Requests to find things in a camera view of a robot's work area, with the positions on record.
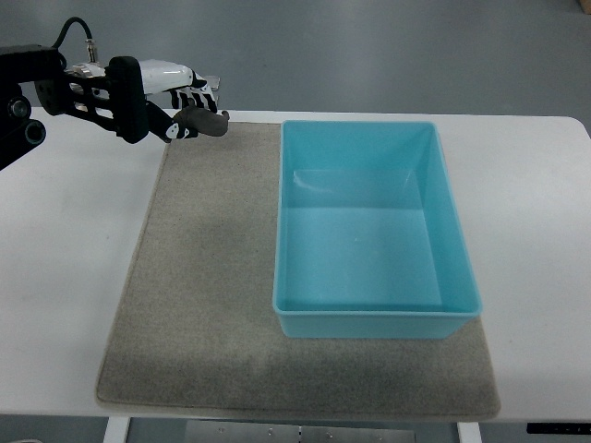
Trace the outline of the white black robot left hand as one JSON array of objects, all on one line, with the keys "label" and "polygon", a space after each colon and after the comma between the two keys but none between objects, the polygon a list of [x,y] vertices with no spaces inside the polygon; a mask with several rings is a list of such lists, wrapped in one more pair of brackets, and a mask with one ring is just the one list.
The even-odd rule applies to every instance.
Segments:
[{"label": "white black robot left hand", "polygon": [[176,63],[115,57],[104,69],[103,82],[115,133],[129,143],[148,134],[165,142],[184,139],[173,116],[188,106],[221,112],[205,77]]}]

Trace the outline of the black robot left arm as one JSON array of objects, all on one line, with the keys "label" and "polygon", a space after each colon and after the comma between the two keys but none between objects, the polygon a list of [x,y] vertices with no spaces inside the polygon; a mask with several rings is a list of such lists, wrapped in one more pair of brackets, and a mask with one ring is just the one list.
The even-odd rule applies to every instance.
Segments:
[{"label": "black robot left arm", "polygon": [[46,140],[47,129],[33,116],[35,99],[50,116],[69,116],[126,138],[135,134],[129,105],[141,99],[139,65],[133,58],[115,57],[102,73],[83,74],[69,66],[61,47],[73,25],[82,28],[88,63],[98,61],[89,24],[70,17],[50,45],[24,44],[1,48],[1,168],[12,165]]}]

